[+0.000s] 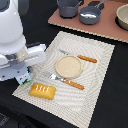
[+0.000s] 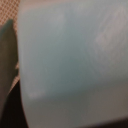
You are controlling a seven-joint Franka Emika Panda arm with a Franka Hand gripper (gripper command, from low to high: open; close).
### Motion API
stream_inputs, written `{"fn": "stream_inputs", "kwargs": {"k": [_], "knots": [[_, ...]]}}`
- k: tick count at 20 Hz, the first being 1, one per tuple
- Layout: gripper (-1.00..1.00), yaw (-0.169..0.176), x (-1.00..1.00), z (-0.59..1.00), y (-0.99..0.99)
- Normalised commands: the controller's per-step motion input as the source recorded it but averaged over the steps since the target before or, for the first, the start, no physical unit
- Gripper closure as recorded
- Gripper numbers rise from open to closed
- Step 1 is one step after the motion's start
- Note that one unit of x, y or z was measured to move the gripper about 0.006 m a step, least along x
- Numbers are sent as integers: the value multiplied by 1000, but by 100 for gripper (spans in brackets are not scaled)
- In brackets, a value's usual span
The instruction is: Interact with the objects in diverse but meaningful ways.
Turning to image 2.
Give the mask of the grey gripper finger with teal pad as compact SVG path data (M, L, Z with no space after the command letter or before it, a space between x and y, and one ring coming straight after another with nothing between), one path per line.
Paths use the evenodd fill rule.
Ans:
M3 111L13 79L17 75L17 62L17 38L13 21L8 20L0 27L0 114Z

